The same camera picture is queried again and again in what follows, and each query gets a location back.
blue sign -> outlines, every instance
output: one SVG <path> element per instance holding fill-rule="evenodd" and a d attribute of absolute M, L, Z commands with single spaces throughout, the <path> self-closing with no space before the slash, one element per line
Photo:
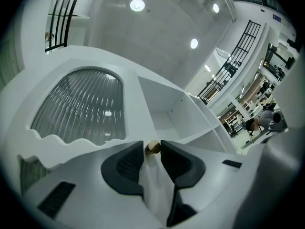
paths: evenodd
<path fill-rule="evenodd" d="M 281 17 L 278 17 L 277 15 L 273 15 L 273 19 L 275 19 L 278 22 L 281 22 Z"/>

concrete ceiling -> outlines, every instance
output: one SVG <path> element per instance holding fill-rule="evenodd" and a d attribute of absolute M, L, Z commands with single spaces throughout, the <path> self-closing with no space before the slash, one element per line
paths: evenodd
<path fill-rule="evenodd" d="M 189 64 L 195 74 L 208 58 L 204 50 L 212 44 L 207 42 L 209 32 L 217 23 L 231 21 L 224 0 L 143 0 L 141 12 L 130 9 L 131 1 L 103 0 L 96 20 L 96 42 L 89 46 L 120 55 L 169 80 L 177 68 Z M 214 3 L 219 13 L 212 11 Z M 193 38 L 199 41 L 196 49 L 190 47 Z"/>

clear ribbed cover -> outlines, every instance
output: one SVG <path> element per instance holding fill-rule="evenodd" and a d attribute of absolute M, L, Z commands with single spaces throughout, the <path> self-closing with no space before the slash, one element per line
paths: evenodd
<path fill-rule="evenodd" d="M 74 71 L 60 80 L 42 103 L 31 125 L 44 138 L 65 143 L 85 138 L 96 145 L 125 138 L 123 85 L 99 69 Z"/>

recessed light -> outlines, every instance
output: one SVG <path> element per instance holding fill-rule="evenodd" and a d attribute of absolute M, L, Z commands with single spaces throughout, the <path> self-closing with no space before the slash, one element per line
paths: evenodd
<path fill-rule="evenodd" d="M 198 46 L 198 40 L 197 39 L 192 39 L 191 40 L 191 48 L 195 49 Z"/>
<path fill-rule="evenodd" d="M 110 80 L 115 80 L 115 77 L 113 77 L 112 75 L 106 74 L 107 78 Z"/>
<path fill-rule="evenodd" d="M 106 116 L 111 116 L 112 113 L 111 113 L 110 111 L 105 111 L 105 115 L 106 115 Z"/>
<path fill-rule="evenodd" d="M 207 69 L 208 72 L 211 72 L 211 69 L 209 66 L 205 65 L 204 67 Z"/>
<path fill-rule="evenodd" d="M 139 12 L 145 8 L 145 3 L 142 0 L 132 0 L 130 3 L 130 8 L 133 11 Z"/>
<path fill-rule="evenodd" d="M 215 13 L 219 12 L 219 7 L 216 3 L 213 5 L 213 10 L 214 10 Z"/>

black metal railing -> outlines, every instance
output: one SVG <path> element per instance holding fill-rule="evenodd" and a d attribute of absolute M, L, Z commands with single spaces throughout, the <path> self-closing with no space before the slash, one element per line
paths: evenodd
<path fill-rule="evenodd" d="M 48 35 L 46 34 L 46 40 L 48 42 L 45 49 L 46 52 L 55 48 L 66 47 L 68 44 L 70 23 L 77 0 L 73 0 L 70 6 L 71 1 L 72 0 L 56 0 L 55 2 L 50 23 L 50 31 Z"/>
<path fill-rule="evenodd" d="M 216 73 L 215 77 L 207 83 L 206 87 L 198 94 L 198 97 L 207 104 L 209 103 L 234 76 L 238 68 L 242 65 L 245 57 L 249 53 L 261 25 L 249 21 L 239 42 L 226 62 Z"/>

